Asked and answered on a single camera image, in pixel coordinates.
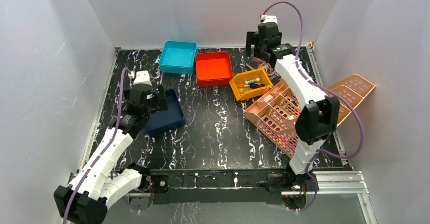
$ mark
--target navy plastic tray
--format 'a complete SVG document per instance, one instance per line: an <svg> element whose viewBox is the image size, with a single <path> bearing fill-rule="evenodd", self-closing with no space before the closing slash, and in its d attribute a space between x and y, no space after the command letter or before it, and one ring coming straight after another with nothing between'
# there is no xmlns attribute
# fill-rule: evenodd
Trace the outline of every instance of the navy plastic tray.
<svg viewBox="0 0 430 224"><path fill-rule="evenodd" d="M151 114L146 124L146 131L151 137L185 125L184 112L175 91L167 90L166 98L169 109Z"/></svg>

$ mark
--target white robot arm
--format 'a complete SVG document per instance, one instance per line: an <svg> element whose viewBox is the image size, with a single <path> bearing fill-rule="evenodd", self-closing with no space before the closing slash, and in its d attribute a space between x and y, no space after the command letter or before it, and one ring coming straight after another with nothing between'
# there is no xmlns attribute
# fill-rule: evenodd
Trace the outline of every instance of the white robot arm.
<svg viewBox="0 0 430 224"><path fill-rule="evenodd" d="M246 34L246 54L251 55L253 45L254 56L268 62L282 76L302 109L295 124L299 136L296 152L287 168L287 176L280 177L286 179L289 188L303 185L309 179L311 160L336 130L340 102L309 82L311 77L293 55L295 49L290 44L281 44L282 33L276 17L262 16L261 21L258 32Z"/></svg>
<svg viewBox="0 0 430 224"><path fill-rule="evenodd" d="M303 110L305 105L310 101L324 101L327 94L319 88L311 85L308 79L302 77L299 73L301 70L306 74L302 65L299 64L299 68L296 68L296 60L294 55L286 55L282 59L278 59L275 65L275 71L282 76L292 92L299 101L300 108ZM297 142L296 152L291 158L290 166L296 175L306 173L306 165L309 163L311 158L317 154L317 151L324 144L325 139L319 139L312 145L304 142L299 138Z"/></svg>
<svg viewBox="0 0 430 224"><path fill-rule="evenodd" d="M127 102L118 128L114 127L117 123L114 117L88 163L67 187L58 186L54 193L60 216L64 218L67 212L66 219L73 223L100 224L108 209L128 192L148 190L151 186L151 180L147 178L149 169L134 163L115 179L108 179L121 154L145 127L149 115L167 110L164 87L158 86L159 94L154 96L148 71L139 71L136 76L130 73L129 77L134 79L133 86L124 91Z"/></svg>

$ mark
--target black work surface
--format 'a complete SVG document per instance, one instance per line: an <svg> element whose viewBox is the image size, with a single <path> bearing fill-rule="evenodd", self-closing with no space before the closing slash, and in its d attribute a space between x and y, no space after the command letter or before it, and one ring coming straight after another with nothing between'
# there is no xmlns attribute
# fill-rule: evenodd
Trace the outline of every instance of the black work surface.
<svg viewBox="0 0 430 224"><path fill-rule="evenodd" d="M247 71L249 61L244 48L199 49L199 52L228 51L234 73ZM186 124L155 138L141 131L136 140L119 158L115 170L132 162L150 169L273 169L285 168L289 158L243 115L254 100L235 101L229 86L197 86L196 72L192 75L162 73L159 70L161 50L120 50L108 88L94 152L102 140L109 120L117 113L119 79L123 67L133 71L148 70L153 85L163 84L174 89L185 114ZM314 78L306 48L301 50L303 67ZM126 78L126 88L130 82ZM338 154L331 137L323 148ZM316 167L342 167L340 160L320 154Z"/></svg>

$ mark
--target red plastic tray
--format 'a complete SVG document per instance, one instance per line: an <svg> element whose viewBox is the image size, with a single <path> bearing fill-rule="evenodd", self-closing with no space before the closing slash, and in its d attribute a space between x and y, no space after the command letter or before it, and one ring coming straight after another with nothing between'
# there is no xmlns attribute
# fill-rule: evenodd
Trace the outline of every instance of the red plastic tray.
<svg viewBox="0 0 430 224"><path fill-rule="evenodd" d="M196 54L197 85L227 86L233 78L230 54L226 51Z"/></svg>

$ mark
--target tray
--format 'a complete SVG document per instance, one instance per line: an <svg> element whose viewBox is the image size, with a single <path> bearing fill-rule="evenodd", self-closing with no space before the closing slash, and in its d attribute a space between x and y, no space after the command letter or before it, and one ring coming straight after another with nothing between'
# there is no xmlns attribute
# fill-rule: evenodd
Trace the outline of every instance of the tray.
<svg viewBox="0 0 430 224"><path fill-rule="evenodd" d="M252 80L255 78L260 78L261 81L257 84L264 84L265 86L249 90L243 94L241 94L237 88L237 86L243 85L245 81ZM250 98L261 96L264 93L268 92L271 87L273 87L272 82L270 81L269 77L267 76L266 70L264 68L258 68L247 72L238 73L231 79L230 81L230 87L233 90L234 97L237 101L245 101L249 100Z"/></svg>
<svg viewBox="0 0 430 224"><path fill-rule="evenodd" d="M170 89L166 90L165 93L169 109L151 114L145 126L147 133L151 137L185 125L184 112L177 100L175 91Z"/></svg>
<svg viewBox="0 0 430 224"><path fill-rule="evenodd" d="M227 86L233 78L230 54L226 51L196 55L197 85Z"/></svg>
<svg viewBox="0 0 430 224"><path fill-rule="evenodd" d="M353 74L328 88L343 96L353 108L356 108L375 88L375 85ZM298 141L295 123L300 112L297 98L285 80L281 79L276 86L245 110L245 117L292 158ZM351 111L341 102L338 125L350 113Z"/></svg>
<svg viewBox="0 0 430 224"><path fill-rule="evenodd" d="M164 73L192 74L197 44L167 41L160 57L160 70Z"/></svg>

